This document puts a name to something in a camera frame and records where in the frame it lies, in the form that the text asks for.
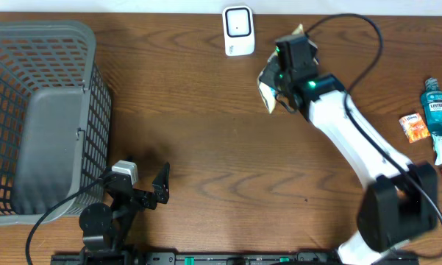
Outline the yellow snack bag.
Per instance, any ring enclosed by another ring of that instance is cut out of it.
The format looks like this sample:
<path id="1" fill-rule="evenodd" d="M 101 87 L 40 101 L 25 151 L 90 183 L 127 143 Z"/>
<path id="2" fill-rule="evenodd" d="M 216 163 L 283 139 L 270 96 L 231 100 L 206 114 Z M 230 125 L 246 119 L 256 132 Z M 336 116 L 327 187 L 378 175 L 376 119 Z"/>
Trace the yellow snack bag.
<path id="1" fill-rule="evenodd" d="M 300 86 L 318 76 L 317 45 L 300 24 L 290 34 L 276 39 L 274 52 L 257 78 L 257 86 L 269 113 L 276 103 L 288 112 L 301 108 Z"/>

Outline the small orange snack packet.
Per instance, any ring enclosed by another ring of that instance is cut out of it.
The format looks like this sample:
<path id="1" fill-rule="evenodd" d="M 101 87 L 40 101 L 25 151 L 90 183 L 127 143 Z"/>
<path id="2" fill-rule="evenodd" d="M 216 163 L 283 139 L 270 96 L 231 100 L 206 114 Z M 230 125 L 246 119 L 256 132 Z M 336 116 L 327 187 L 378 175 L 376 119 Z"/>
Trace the small orange snack packet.
<path id="1" fill-rule="evenodd" d="M 430 137 L 429 130 L 419 113 L 403 116 L 399 123 L 410 143 Z"/>

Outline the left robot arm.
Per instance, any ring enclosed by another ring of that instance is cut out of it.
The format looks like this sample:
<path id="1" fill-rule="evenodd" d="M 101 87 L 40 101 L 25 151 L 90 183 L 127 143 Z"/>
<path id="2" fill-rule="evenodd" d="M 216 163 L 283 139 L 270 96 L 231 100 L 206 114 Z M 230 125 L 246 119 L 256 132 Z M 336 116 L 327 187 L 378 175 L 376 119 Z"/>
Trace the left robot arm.
<path id="1" fill-rule="evenodd" d="M 152 182 L 152 191 L 134 187 L 138 181 L 137 165 L 120 160 L 99 178 L 99 184 L 113 198 L 87 206 L 79 217 L 84 250 L 79 254 L 82 264 L 145 264 L 143 253 L 126 238 L 139 212 L 154 210 L 169 200 L 170 163 L 165 163 Z"/>

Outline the teal Listerine mouthwash bottle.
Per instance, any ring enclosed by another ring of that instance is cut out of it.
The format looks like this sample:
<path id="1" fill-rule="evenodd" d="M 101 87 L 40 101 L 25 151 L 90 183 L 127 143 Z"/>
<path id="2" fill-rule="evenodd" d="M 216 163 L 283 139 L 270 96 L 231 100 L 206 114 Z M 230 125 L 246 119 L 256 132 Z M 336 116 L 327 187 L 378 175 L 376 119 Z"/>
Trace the teal Listerine mouthwash bottle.
<path id="1" fill-rule="evenodd" d="M 424 85 L 425 92 L 420 100 L 424 108 L 427 128 L 432 135 L 442 136 L 442 90 L 434 77 L 427 79 Z"/>

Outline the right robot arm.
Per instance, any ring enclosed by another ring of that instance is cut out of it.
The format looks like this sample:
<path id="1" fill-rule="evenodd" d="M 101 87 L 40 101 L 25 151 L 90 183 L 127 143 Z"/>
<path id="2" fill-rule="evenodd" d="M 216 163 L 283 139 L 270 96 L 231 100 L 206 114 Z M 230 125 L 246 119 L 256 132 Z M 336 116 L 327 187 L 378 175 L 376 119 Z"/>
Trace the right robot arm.
<path id="1" fill-rule="evenodd" d="M 269 112 L 301 113 L 340 151 L 364 191 L 357 232 L 338 248 L 343 264 L 375 264 L 437 223 L 437 175 L 394 149 L 361 115 L 333 74 L 318 73 L 317 46 L 304 33 L 276 40 L 257 79 Z"/>

